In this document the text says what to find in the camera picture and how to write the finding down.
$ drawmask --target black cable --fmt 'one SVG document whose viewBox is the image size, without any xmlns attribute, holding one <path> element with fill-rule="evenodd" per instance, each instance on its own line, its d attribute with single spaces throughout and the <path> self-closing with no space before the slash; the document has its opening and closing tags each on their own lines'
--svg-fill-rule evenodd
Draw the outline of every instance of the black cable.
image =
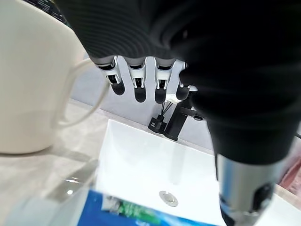
<svg viewBox="0 0 301 226">
<path fill-rule="evenodd" d="M 170 103 L 167 105 L 166 109 L 163 111 L 163 114 L 165 114 L 165 113 L 168 111 L 168 109 L 171 107 L 171 105 L 173 105 L 172 102 L 170 102 Z"/>
</svg>

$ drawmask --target blue package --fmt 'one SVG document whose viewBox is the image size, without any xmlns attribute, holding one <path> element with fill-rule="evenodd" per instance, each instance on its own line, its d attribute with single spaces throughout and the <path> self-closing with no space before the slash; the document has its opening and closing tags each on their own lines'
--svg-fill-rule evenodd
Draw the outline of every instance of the blue package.
<svg viewBox="0 0 301 226">
<path fill-rule="evenodd" d="M 89 191 L 77 226 L 214 226 Z"/>
</svg>

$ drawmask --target robotic hand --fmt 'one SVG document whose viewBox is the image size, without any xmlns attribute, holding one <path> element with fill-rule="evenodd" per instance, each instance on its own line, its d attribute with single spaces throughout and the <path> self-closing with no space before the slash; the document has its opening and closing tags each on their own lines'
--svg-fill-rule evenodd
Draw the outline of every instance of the robotic hand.
<svg viewBox="0 0 301 226">
<path fill-rule="evenodd" d="M 158 94 L 164 94 L 174 59 L 187 63 L 179 89 L 198 88 L 192 102 L 206 117 L 212 136 L 222 216 L 229 226 L 253 225 L 271 200 L 301 117 L 301 4 L 287 0 L 55 3 L 119 94 L 124 90 L 113 71 L 117 55 L 130 65 L 139 94 L 145 57 L 156 58 Z M 143 101 L 144 94 L 139 94 Z"/>
</svg>

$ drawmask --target black faucet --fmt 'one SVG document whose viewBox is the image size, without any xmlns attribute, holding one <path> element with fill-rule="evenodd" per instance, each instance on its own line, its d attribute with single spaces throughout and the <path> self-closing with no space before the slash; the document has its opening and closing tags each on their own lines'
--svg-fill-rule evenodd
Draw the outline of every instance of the black faucet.
<svg viewBox="0 0 301 226">
<path fill-rule="evenodd" d="M 204 118 L 197 113 L 197 111 L 192 110 L 191 98 L 194 92 L 189 92 L 187 98 L 182 102 L 179 102 L 171 116 L 168 125 L 166 126 L 163 135 L 169 139 L 178 140 L 180 131 L 187 119 L 187 116 L 194 117 L 197 121 L 202 121 Z"/>
</svg>

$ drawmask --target white wall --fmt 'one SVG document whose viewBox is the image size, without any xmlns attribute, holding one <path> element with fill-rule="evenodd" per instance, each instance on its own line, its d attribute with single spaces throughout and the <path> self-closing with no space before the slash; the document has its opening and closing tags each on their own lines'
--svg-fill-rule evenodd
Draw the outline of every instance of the white wall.
<svg viewBox="0 0 301 226">
<path fill-rule="evenodd" d="M 118 63 L 126 91 L 123 95 L 117 96 L 110 89 L 108 96 L 101 106 L 101 109 L 147 126 L 151 118 L 157 117 L 161 109 L 161 105 L 158 105 L 154 99 L 154 59 L 152 57 L 149 57 L 147 59 L 146 100 L 143 103 L 138 103 L 135 100 L 134 87 L 130 79 L 126 62 L 123 58 L 120 57 L 118 58 Z M 171 80 L 168 85 L 167 93 L 175 94 L 179 83 L 179 72 L 181 70 L 181 66 L 181 64 L 175 64 Z M 74 85 L 71 97 L 86 104 L 93 105 L 98 98 L 98 94 L 103 83 L 104 76 L 101 74 L 99 69 L 94 68 L 92 70 L 89 70 L 78 78 L 76 84 Z M 166 113 L 166 122 L 168 122 L 173 109 L 171 108 Z M 199 122 L 191 117 L 188 117 L 179 135 L 179 138 L 203 146 L 205 148 L 212 149 L 211 138 L 207 129 L 206 122 Z"/>
</svg>

